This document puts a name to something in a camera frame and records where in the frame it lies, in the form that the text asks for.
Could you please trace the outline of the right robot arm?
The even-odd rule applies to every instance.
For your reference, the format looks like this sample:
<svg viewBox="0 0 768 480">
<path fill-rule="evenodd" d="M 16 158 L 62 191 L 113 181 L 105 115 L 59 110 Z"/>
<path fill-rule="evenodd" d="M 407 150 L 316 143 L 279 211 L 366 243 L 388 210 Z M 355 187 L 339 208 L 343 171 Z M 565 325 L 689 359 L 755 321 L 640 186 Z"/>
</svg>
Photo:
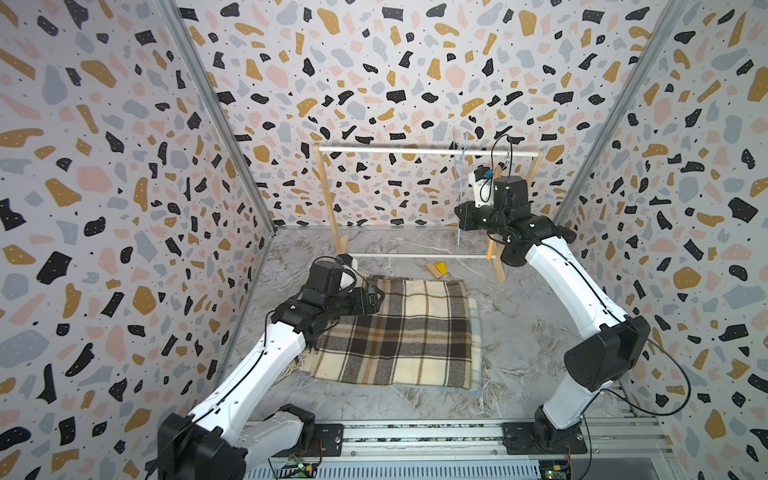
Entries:
<svg viewBox="0 0 768 480">
<path fill-rule="evenodd" d="M 628 316 L 599 289 L 569 249 L 576 239 L 573 231 L 532 214 L 524 178 L 495 178 L 480 168 L 470 174 L 468 184 L 473 200 L 454 209 L 460 229 L 485 231 L 502 245 L 503 264 L 533 267 L 564 305 L 581 338 L 565 353 L 567 374 L 535 412 L 530 433 L 516 434 L 506 444 L 543 452 L 567 448 L 597 395 L 636 365 L 650 327 L 643 317 Z"/>
</svg>

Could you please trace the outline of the light blue wire hanger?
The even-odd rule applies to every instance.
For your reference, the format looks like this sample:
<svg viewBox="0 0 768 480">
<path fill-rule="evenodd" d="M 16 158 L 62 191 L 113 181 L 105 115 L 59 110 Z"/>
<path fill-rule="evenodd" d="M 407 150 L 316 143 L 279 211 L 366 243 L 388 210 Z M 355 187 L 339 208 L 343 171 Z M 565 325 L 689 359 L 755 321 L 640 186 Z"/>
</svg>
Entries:
<svg viewBox="0 0 768 480">
<path fill-rule="evenodd" d="M 457 170 L 457 200 L 456 200 L 456 206 L 460 206 L 464 201 L 464 165 L 465 165 L 465 157 L 466 157 L 466 151 L 469 143 L 469 133 L 465 131 L 463 133 L 463 143 L 461 144 L 461 151 L 459 154 L 457 154 L 454 157 L 454 164 Z"/>
</svg>

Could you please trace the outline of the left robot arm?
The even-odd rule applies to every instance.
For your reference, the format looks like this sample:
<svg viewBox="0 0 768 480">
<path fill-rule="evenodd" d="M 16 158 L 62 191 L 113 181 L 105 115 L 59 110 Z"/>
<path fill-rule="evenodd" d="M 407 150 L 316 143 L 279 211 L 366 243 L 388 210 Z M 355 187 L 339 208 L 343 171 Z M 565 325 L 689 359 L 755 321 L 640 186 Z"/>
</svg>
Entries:
<svg viewBox="0 0 768 480">
<path fill-rule="evenodd" d="M 189 414 L 159 426 L 157 479 L 242 479 L 277 456 L 339 455 L 343 431 L 317 425 L 312 413 L 286 404 L 250 425 L 249 416 L 283 371 L 344 316 L 379 311 L 383 292 L 348 254 L 315 259 L 300 291 L 265 316 L 262 337 L 227 378 Z"/>
</svg>

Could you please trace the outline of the brown plaid fringed scarf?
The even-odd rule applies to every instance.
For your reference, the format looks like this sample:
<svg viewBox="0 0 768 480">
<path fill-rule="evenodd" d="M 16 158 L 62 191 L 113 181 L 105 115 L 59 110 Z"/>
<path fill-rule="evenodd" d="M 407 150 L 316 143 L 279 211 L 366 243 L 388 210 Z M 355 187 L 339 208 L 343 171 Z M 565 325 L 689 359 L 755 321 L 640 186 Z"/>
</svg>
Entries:
<svg viewBox="0 0 768 480">
<path fill-rule="evenodd" d="M 472 334 L 460 280 L 374 277 L 384 292 L 376 314 L 343 317 L 294 368 L 355 385 L 468 388 Z"/>
</svg>

